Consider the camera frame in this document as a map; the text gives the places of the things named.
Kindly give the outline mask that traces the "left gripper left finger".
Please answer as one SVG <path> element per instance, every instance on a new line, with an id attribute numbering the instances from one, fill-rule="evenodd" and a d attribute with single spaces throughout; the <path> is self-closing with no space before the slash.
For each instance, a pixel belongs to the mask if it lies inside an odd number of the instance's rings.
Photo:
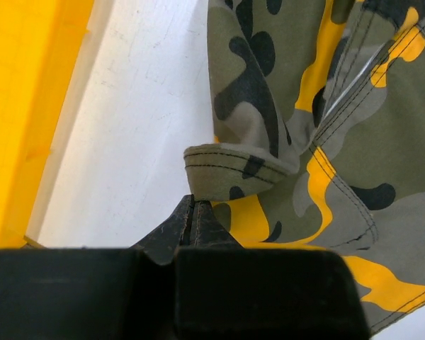
<path id="1" fill-rule="evenodd" d="M 172 261 L 191 225 L 184 196 L 118 249 L 0 249 L 0 339 L 173 339 Z"/>

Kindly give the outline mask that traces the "yellow green camouflage trousers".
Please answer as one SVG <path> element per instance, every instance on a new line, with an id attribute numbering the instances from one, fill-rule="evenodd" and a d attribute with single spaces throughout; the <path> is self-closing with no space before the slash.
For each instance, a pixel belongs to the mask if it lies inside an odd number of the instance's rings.
<path id="1" fill-rule="evenodd" d="M 425 305 L 425 1 L 209 1 L 215 142 L 184 153 L 246 247 L 343 256 L 377 334 Z"/>

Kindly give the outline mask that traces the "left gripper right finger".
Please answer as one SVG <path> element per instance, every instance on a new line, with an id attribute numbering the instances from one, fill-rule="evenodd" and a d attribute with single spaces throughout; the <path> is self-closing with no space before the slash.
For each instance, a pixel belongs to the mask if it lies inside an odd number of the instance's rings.
<path id="1" fill-rule="evenodd" d="M 334 252 L 245 249 L 207 202 L 174 257 L 179 339 L 369 339 L 353 276 Z"/>

